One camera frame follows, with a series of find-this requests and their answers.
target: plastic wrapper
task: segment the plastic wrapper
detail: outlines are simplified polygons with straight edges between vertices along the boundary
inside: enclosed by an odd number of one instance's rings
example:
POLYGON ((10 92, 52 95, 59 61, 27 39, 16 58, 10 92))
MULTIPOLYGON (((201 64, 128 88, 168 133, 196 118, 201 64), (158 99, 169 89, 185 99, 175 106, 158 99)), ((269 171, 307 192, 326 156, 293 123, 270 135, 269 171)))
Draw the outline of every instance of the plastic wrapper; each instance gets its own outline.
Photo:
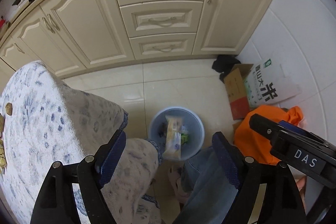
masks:
POLYGON ((181 127, 183 119, 181 117, 166 116, 167 125, 167 138, 166 148, 163 152, 163 158, 170 160, 181 159, 181 127))

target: metal bolt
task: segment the metal bolt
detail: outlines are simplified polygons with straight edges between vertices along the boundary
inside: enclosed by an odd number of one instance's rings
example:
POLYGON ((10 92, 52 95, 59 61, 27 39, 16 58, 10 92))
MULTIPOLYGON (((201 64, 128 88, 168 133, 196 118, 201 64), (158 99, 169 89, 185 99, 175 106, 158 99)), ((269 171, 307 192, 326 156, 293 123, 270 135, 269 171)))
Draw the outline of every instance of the metal bolt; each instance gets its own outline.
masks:
POLYGON ((85 161, 86 161, 86 162, 92 162, 94 159, 95 159, 94 156, 87 156, 87 157, 85 158, 85 161))
POLYGON ((58 168, 58 167, 61 166, 61 163, 60 163, 59 161, 55 161, 55 162, 52 164, 52 166, 53 166, 54 168, 58 168))
POLYGON ((249 164, 253 163, 254 162, 254 159, 252 157, 246 157, 245 158, 245 161, 249 164))
POLYGON ((285 164, 283 161, 280 161, 279 165, 280 165, 282 168, 286 168, 286 167, 287 167, 287 164, 285 164))

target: orange plastic bag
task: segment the orange plastic bag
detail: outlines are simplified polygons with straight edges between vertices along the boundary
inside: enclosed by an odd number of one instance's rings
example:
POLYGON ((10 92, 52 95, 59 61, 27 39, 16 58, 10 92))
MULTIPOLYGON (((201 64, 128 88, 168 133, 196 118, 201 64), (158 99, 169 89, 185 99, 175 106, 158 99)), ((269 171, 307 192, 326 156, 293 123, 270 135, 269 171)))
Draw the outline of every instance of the orange plastic bag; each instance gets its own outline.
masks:
POLYGON ((303 119, 303 113, 298 106, 285 112, 275 106, 262 105, 247 114, 236 129, 234 144, 245 157, 251 156, 261 164, 276 165, 280 160, 270 154, 271 144, 269 140, 250 129, 249 121, 253 114, 259 114, 274 122, 286 121, 297 126, 303 119))

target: blue gripper pad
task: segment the blue gripper pad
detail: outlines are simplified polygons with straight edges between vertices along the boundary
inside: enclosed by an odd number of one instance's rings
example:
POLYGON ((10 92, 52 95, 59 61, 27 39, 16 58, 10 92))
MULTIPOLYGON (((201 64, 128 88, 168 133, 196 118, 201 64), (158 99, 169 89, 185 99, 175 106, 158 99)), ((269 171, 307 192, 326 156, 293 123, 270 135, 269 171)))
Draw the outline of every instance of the blue gripper pad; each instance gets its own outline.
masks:
POLYGON ((240 189, 242 185, 240 168, 243 168, 241 152, 230 145, 221 132, 216 132, 212 136, 212 146, 229 183, 240 189))
POLYGON ((122 130, 117 130, 110 141, 102 145, 95 154, 95 169, 100 175, 98 184, 101 188, 110 182, 125 146, 126 134, 122 130))

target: jeans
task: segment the jeans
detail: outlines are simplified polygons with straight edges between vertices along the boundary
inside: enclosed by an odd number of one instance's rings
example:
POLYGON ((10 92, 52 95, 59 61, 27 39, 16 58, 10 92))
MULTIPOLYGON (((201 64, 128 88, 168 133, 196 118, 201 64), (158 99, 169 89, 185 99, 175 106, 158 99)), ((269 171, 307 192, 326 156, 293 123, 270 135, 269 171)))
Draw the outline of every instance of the jeans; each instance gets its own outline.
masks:
POLYGON ((221 224, 238 192, 211 147, 185 162, 181 185, 192 193, 173 224, 221 224))

